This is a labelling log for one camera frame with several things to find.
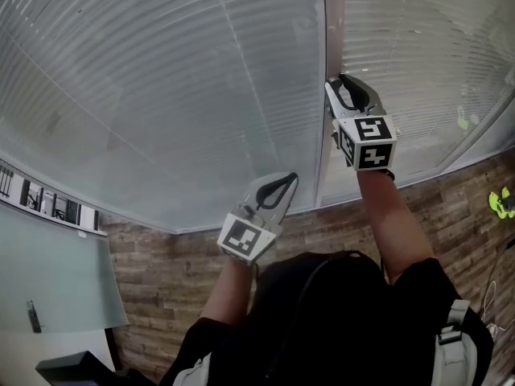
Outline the black equipment case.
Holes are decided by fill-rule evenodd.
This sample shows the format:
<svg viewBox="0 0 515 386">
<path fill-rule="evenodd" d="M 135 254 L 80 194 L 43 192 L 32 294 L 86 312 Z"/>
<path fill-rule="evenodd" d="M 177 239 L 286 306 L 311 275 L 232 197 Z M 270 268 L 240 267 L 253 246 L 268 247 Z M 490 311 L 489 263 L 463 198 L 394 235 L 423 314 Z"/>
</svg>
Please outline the black equipment case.
<svg viewBox="0 0 515 386">
<path fill-rule="evenodd" d="M 112 371 L 89 351 L 40 361 L 35 370 L 51 386 L 157 386 L 138 370 Z"/>
</svg>

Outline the person's black shirt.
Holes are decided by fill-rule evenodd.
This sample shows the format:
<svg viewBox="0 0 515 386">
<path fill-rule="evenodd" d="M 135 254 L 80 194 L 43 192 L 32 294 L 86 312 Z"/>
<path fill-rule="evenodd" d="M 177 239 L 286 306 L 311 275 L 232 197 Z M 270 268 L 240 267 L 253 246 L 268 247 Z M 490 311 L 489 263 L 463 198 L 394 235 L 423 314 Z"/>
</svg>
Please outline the person's black shirt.
<svg viewBox="0 0 515 386">
<path fill-rule="evenodd" d="M 492 349 L 436 258 L 392 284 L 363 253 L 302 253 L 262 273 L 237 326 L 199 318 L 159 386 L 481 386 Z"/>
</svg>

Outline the person's left forearm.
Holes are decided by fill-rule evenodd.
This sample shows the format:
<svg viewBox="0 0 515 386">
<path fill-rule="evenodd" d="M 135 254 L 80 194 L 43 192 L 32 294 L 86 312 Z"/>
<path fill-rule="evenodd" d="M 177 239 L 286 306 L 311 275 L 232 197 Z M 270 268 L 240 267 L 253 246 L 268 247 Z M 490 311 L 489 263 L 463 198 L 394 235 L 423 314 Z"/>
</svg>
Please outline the person's left forearm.
<svg viewBox="0 0 515 386">
<path fill-rule="evenodd" d="M 200 318 L 237 326 L 247 315 L 254 269 L 227 257 Z"/>
</svg>

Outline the person's right forearm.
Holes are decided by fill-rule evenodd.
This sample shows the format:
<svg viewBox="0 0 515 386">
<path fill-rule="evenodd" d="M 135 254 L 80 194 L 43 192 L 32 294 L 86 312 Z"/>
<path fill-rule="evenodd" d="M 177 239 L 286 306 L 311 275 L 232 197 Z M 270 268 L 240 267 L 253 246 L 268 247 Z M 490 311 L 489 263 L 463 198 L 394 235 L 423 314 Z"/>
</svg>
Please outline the person's right forearm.
<svg viewBox="0 0 515 386">
<path fill-rule="evenodd" d="M 356 173 L 365 212 L 389 282 L 434 256 L 431 243 L 394 181 L 379 171 Z"/>
</svg>

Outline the frosted glass door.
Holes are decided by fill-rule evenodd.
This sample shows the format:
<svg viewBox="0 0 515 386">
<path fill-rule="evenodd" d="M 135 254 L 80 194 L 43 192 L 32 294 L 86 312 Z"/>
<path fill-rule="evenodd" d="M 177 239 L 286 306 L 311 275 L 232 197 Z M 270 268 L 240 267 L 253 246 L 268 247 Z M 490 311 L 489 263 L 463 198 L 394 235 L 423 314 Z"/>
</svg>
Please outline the frosted glass door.
<svg viewBox="0 0 515 386">
<path fill-rule="evenodd" d="M 33 332 L 27 301 L 44 334 L 128 323 L 104 236 L 0 202 L 0 331 Z"/>
</svg>

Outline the black metal railing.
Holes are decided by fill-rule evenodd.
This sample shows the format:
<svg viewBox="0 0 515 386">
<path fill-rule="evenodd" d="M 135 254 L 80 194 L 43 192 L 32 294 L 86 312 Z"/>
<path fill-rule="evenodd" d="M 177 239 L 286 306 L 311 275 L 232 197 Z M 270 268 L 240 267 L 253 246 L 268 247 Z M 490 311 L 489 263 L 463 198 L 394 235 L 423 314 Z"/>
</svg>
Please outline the black metal railing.
<svg viewBox="0 0 515 386">
<path fill-rule="evenodd" d="M 97 210 L 50 191 L 1 164 L 0 199 L 51 218 L 55 222 L 71 224 L 89 231 L 99 230 Z"/>
</svg>

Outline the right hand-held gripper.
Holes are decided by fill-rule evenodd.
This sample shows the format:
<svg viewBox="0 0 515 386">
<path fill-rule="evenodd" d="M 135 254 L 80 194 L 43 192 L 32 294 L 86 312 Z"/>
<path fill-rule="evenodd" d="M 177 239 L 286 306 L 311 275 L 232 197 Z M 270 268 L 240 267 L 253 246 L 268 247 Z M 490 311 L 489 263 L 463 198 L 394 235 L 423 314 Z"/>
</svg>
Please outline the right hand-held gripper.
<svg viewBox="0 0 515 386">
<path fill-rule="evenodd" d="M 355 171 L 389 169 L 398 139 L 379 94 L 349 74 L 328 77 L 324 87 L 347 166 Z M 373 116 L 354 117 L 358 113 Z"/>
</svg>

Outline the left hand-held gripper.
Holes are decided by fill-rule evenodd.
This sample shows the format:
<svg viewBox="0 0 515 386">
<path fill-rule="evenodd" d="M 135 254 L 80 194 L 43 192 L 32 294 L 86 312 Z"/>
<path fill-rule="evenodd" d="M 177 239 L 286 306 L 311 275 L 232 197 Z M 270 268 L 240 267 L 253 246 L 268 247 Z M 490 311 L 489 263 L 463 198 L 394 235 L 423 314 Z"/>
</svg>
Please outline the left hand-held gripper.
<svg viewBox="0 0 515 386">
<path fill-rule="evenodd" d="M 217 240 L 220 250 L 253 265 L 282 234 L 281 222 L 298 185 L 295 172 L 275 172 L 252 181 L 244 205 L 238 205 L 225 218 Z"/>
</svg>

